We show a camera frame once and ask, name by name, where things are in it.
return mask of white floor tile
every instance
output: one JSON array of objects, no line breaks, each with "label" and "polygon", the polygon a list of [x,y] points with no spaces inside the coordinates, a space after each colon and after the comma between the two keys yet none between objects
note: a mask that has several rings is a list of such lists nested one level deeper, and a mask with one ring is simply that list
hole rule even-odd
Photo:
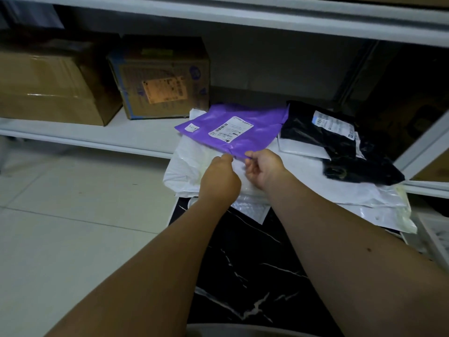
[{"label": "white floor tile", "polygon": [[5,206],[26,186],[47,170],[60,154],[71,148],[63,144],[39,141],[5,141],[8,150],[0,173],[0,206]]},{"label": "white floor tile", "polygon": [[77,148],[8,207],[159,233],[175,201],[163,185],[168,160]]},{"label": "white floor tile", "polygon": [[43,336],[155,234],[4,209],[0,330]]}]

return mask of orange label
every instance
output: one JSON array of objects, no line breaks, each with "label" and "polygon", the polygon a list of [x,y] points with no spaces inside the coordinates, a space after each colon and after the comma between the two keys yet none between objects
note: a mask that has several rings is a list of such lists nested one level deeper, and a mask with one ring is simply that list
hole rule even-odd
[{"label": "orange label", "polygon": [[187,99],[184,77],[145,80],[142,82],[150,104]]}]

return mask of hand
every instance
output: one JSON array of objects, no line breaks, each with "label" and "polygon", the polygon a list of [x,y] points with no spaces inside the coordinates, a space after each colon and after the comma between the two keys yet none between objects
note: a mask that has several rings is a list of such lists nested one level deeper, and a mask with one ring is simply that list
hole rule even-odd
[{"label": "hand", "polygon": [[261,190],[266,190],[269,181],[285,172],[289,173],[281,158],[271,150],[247,151],[245,155],[250,157],[245,159],[246,177]]},{"label": "hand", "polygon": [[215,157],[201,179],[199,200],[213,201],[228,209],[237,199],[242,181],[232,170],[233,157],[229,154]]}]

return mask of white wall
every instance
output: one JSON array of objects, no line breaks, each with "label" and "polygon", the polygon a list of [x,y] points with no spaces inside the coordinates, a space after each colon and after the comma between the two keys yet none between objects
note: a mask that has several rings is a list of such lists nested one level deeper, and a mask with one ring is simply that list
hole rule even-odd
[{"label": "white wall", "polygon": [[201,36],[211,84],[330,100],[362,39],[75,8],[84,29]]}]

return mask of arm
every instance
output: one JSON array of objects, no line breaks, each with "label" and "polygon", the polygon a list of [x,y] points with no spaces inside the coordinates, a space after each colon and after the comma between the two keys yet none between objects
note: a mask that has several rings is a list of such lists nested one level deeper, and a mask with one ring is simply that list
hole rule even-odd
[{"label": "arm", "polygon": [[216,224],[238,197],[230,155],[213,159],[198,201],[76,305],[47,337],[183,336]]},{"label": "arm", "polygon": [[269,150],[248,152],[305,271],[345,336],[449,336],[449,277],[433,262],[298,181]]}]

